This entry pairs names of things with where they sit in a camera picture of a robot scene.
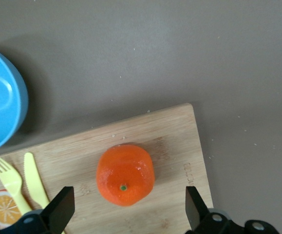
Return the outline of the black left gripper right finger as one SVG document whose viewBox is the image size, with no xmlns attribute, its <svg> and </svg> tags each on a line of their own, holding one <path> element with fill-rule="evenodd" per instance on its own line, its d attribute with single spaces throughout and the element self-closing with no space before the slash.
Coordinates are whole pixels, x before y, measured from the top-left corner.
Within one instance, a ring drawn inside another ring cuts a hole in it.
<svg viewBox="0 0 282 234">
<path fill-rule="evenodd" d="M 208 209 L 194 186 L 186 187 L 185 210 L 191 229 L 188 234 L 277 234 L 277 229 L 262 220 L 248 220 L 244 226 L 226 215 Z"/>
</svg>

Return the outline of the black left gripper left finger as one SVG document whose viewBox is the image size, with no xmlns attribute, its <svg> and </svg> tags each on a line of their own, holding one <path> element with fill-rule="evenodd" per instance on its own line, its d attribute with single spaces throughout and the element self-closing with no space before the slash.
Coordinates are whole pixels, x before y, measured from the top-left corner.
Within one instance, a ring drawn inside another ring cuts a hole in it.
<svg viewBox="0 0 282 234">
<path fill-rule="evenodd" d="M 65 186 L 43 209 L 27 212 L 0 234 L 60 234 L 75 212 L 73 186 Z"/>
</svg>

